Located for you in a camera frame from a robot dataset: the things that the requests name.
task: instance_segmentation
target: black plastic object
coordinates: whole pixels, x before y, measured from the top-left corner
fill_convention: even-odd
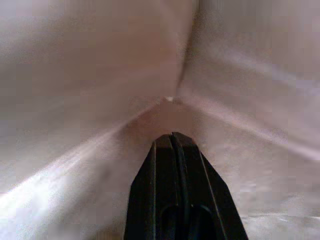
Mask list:
[[[247,239],[226,183],[193,140],[155,140],[131,185],[124,240]]]

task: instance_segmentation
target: white fabric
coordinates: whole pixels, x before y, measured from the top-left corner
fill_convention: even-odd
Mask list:
[[[319,239],[319,7],[1,1],[0,239],[120,239],[172,131],[226,181],[249,239]]]

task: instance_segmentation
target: white surface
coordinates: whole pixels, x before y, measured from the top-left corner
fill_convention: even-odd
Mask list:
[[[0,3],[0,239],[119,239],[154,139],[195,139],[251,240],[320,238],[317,1]]]

